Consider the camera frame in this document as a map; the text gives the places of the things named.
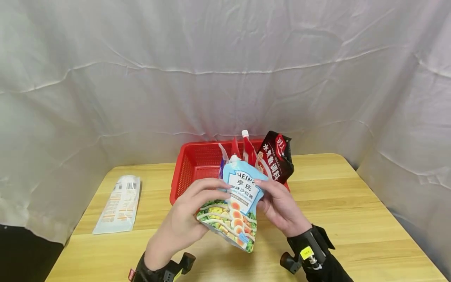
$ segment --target red plastic basket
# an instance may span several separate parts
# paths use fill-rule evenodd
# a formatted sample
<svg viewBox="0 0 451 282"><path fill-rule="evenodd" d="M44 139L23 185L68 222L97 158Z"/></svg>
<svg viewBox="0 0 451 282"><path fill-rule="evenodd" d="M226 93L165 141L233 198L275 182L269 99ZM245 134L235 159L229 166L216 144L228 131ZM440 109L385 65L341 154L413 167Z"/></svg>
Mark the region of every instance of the red plastic basket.
<svg viewBox="0 0 451 282"><path fill-rule="evenodd" d="M263 140L251 140L252 145L258 150ZM232 141L220 142L195 142L186 143L180 148L174 176L172 177L170 203L185 192L185 190L197 179L206 177L218 177L219 166L222 160L222 152L218 143L221 143L230 156ZM239 151L243 151L243 141L238 141Z"/></svg>

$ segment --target wrist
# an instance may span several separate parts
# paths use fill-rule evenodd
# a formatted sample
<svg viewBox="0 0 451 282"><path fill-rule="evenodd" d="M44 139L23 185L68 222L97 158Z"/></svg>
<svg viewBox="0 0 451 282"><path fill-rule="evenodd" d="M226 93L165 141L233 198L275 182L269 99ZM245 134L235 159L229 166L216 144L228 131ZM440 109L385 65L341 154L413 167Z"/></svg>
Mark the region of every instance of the wrist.
<svg viewBox="0 0 451 282"><path fill-rule="evenodd" d="M164 238L155 234L147 243L144 254L144 264L152 271L165 267L176 252L170 249L170 244Z"/></svg>
<svg viewBox="0 0 451 282"><path fill-rule="evenodd" d="M290 238L301 235L312 228L313 226L310 221L308 221L308 219L302 214L295 222L292 222L290 226L282 232L285 237Z"/></svg>

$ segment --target boiled egg image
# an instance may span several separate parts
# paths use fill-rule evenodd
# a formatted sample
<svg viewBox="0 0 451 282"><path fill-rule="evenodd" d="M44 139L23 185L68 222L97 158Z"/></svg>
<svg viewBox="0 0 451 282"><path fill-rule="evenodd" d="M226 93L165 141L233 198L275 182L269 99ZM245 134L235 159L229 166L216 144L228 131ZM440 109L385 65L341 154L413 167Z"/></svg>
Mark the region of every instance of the boiled egg image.
<svg viewBox="0 0 451 282"><path fill-rule="evenodd" d="M232 219L232 222L230 223L230 226L232 227L232 228L235 228L235 227L241 227L241 229L243 229L244 228L244 222L243 222L243 220L242 219L240 219L240 218L235 218L235 219Z"/></svg>
<svg viewBox="0 0 451 282"><path fill-rule="evenodd" d="M231 207L232 209L237 209L237 210L240 210L240 209L241 209L239 203L237 203L237 202L231 202L231 203L230 203L230 207Z"/></svg>
<svg viewBox="0 0 451 282"><path fill-rule="evenodd" d="M243 227L242 226L235 226L233 231L235 231L235 233L237 233L239 235L239 234L243 233ZM247 242L243 242L239 237L235 238L235 242L243 249L246 249L246 247L248 245Z"/></svg>
<svg viewBox="0 0 451 282"><path fill-rule="evenodd" d="M239 219L243 219L243 215L241 214L241 212L237 209L231 209L229 211L229 215L230 217L233 218L239 218Z"/></svg>

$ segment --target white cloth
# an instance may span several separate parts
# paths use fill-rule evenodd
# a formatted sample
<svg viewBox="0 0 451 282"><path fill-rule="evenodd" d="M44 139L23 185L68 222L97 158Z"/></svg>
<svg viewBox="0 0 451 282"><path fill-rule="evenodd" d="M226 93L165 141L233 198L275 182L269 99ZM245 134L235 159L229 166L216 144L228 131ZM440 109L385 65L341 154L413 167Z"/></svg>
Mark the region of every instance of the white cloth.
<svg viewBox="0 0 451 282"><path fill-rule="evenodd" d="M111 168L272 129L359 167L450 278L450 5L2 1L0 223L65 243Z"/></svg>

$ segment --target yellow label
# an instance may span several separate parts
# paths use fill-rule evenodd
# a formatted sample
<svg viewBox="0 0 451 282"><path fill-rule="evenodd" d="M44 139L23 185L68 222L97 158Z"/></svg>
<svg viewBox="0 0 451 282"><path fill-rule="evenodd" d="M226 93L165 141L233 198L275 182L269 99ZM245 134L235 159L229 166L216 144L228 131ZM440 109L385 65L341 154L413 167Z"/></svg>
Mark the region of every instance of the yellow label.
<svg viewBox="0 0 451 282"><path fill-rule="evenodd" d="M301 251L301 257L303 260L306 260L311 255L314 255L314 253L312 251L312 248L310 248L310 246Z"/></svg>
<svg viewBox="0 0 451 282"><path fill-rule="evenodd" d="M175 282L177 279L179 279L179 277L182 275L182 270L183 268L179 271L179 273L177 273L177 275L174 277L173 281Z"/></svg>

